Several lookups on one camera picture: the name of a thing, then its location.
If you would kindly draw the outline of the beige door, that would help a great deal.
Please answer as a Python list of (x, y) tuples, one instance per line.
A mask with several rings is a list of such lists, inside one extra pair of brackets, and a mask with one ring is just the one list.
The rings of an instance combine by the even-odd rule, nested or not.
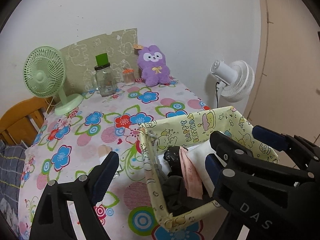
[(255, 85), (245, 116), (279, 133), (319, 138), (319, 26), (302, 0), (260, 0)]

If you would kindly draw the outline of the pink packet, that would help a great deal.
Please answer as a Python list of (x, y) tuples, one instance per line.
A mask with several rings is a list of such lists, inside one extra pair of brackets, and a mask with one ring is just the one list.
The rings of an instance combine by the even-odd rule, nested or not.
[(179, 158), (182, 170), (184, 185), (187, 190), (187, 196), (202, 200), (203, 188), (202, 180), (198, 172), (187, 156), (188, 150), (180, 146)]

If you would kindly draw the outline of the white towel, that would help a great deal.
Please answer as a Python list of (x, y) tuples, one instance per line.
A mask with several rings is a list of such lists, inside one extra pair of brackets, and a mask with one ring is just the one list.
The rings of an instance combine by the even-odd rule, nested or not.
[(212, 197), (214, 191), (214, 184), (210, 179), (210, 176), (205, 166), (206, 157), (210, 154), (216, 156), (216, 152), (212, 149), (209, 140), (207, 140), (193, 148), (191, 151), (188, 151), (187, 157), (195, 167), (209, 196)]

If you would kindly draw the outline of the white standing fan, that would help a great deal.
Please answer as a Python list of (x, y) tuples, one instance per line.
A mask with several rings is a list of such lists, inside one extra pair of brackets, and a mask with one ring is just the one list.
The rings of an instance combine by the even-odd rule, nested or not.
[(217, 78), (215, 108), (219, 106), (220, 98), (231, 103), (241, 101), (250, 94), (255, 82), (253, 68), (242, 60), (230, 64), (216, 60), (210, 73)]

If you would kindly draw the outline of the glass mason jar mug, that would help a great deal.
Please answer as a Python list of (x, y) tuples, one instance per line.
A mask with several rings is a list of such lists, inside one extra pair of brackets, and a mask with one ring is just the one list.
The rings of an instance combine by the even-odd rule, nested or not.
[(116, 82), (115, 78), (111, 72), (110, 63), (102, 66), (95, 66), (95, 74), (93, 80), (95, 81), (95, 86), (100, 92), (102, 97), (110, 96), (116, 93)]

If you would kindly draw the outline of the black plastic bag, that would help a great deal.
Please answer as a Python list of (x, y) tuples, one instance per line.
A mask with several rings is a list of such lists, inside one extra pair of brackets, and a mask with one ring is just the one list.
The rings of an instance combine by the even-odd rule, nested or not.
[(201, 199), (188, 197), (182, 175), (179, 156), (180, 146), (171, 146), (164, 153), (164, 160), (168, 162), (171, 171), (162, 183), (162, 192), (167, 210), (177, 216), (202, 205)]

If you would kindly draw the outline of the orange plush hang tag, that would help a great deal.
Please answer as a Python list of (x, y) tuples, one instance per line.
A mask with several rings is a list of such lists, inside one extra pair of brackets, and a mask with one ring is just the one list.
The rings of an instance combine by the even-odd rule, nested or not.
[(133, 45), (133, 48), (134, 48), (135, 50), (142, 50), (144, 47), (141, 46), (141, 45), (138, 45), (138, 44), (134, 44), (134, 45)]

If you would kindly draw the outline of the green patterned backboard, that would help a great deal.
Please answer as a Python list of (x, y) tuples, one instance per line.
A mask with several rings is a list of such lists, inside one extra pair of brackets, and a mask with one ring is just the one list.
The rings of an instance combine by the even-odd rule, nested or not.
[(93, 36), (60, 49), (66, 64), (66, 95), (82, 94), (93, 88), (91, 76), (97, 65), (95, 57), (104, 53), (117, 83), (123, 82), (123, 70), (128, 68), (139, 78), (138, 55), (133, 47), (137, 43), (138, 30), (132, 28)]

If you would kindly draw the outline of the cotton swab jar orange lid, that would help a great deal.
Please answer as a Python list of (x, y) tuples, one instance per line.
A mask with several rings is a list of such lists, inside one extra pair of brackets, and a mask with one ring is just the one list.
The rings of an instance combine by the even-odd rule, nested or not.
[(126, 85), (132, 85), (135, 83), (135, 71), (131, 68), (125, 68), (123, 70), (123, 80)]

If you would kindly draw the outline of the yellow cartoon storage box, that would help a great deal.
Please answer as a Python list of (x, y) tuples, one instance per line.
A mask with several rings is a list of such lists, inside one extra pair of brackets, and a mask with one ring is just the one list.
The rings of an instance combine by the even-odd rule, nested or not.
[(220, 131), (245, 148), (255, 158), (278, 163), (276, 152), (268, 145), (253, 138), (253, 126), (234, 107), (221, 107), (201, 112), (174, 116), (140, 125), (140, 148), (151, 205), (157, 223), (168, 232), (185, 229), (207, 215), (216, 213), (215, 200), (201, 207), (174, 216), (168, 211), (163, 196), (157, 155), (170, 146), (194, 146), (209, 139), (213, 131)]

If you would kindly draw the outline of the grey plaid pillow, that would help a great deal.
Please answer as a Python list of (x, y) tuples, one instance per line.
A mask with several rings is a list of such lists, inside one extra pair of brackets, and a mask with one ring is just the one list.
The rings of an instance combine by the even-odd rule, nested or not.
[(1, 140), (1, 199), (15, 209), (18, 207), (25, 150), (23, 145), (8, 146)]

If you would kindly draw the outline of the green desk fan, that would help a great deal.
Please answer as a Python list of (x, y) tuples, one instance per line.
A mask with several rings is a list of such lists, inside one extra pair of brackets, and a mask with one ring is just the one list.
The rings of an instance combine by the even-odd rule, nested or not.
[(29, 54), (23, 66), (23, 79), (34, 96), (44, 99), (59, 97), (60, 102), (54, 108), (57, 116), (71, 112), (84, 99), (80, 94), (65, 94), (66, 64), (61, 51), (50, 46), (38, 47)]

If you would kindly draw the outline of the purple plush bunny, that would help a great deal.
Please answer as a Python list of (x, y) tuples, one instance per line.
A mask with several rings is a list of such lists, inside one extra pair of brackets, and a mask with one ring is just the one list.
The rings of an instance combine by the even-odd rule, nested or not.
[(139, 50), (137, 64), (147, 87), (170, 82), (170, 69), (166, 64), (165, 55), (156, 45)]

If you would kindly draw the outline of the floral tablecloth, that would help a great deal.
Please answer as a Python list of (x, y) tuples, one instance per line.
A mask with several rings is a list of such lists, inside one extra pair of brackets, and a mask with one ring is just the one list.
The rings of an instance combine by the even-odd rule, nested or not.
[(65, 183), (89, 174), (103, 161), (105, 151), (111, 150), (119, 155), (119, 168), (95, 209), (112, 239), (212, 239), (225, 211), (175, 233), (158, 225), (144, 178), (138, 133), (141, 123), (206, 109), (200, 98), (172, 79), (152, 88), (140, 80), (131, 86), (119, 84), (108, 97), (92, 90), (71, 112), (50, 113), (25, 154), (18, 206), (22, 239), (29, 238), (47, 183)]

